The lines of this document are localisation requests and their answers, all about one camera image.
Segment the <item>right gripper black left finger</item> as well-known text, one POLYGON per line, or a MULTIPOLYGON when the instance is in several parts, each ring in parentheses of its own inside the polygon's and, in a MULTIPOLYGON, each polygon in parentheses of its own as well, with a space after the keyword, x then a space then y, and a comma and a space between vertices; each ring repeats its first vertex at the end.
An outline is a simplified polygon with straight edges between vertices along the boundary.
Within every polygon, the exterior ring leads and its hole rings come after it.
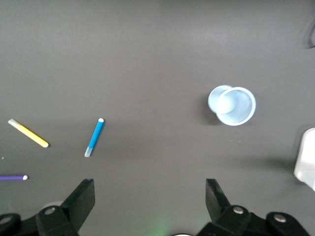
POLYGON ((84 179, 61 203, 43 208, 36 216, 40 236, 77 236, 95 205, 93 179, 84 179))

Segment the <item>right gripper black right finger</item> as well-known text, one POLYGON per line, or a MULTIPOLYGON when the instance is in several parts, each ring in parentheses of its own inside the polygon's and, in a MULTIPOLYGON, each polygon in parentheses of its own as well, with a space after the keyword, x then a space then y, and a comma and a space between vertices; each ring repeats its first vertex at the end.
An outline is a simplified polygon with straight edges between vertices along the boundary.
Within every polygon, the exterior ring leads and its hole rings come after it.
POLYGON ((247 209, 231 205, 215 179, 206 180, 205 202, 211 222, 199 236, 242 236, 251 220, 247 209))

